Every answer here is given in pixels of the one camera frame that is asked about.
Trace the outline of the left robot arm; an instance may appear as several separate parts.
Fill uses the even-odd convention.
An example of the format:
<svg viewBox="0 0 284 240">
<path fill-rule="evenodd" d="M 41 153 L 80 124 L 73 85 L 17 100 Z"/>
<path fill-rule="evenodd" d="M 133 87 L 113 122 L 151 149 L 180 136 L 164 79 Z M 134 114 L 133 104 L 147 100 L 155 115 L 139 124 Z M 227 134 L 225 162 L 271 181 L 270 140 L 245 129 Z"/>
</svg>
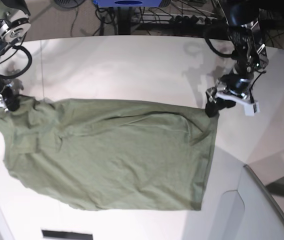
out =
<svg viewBox="0 0 284 240">
<path fill-rule="evenodd" d="M 269 64 L 267 31 L 284 30 L 284 0 L 220 0 L 218 4 L 224 17 L 207 26 L 203 37 L 217 56 L 230 58 L 235 64 L 206 90 L 205 113 L 213 118 L 221 110 L 240 104 L 247 116 L 253 116 L 259 112 L 252 93 L 257 81 L 254 74 L 265 74 Z M 215 30 L 226 32 L 234 47 L 232 53 L 222 53 L 213 46 L 210 33 Z"/>
</svg>

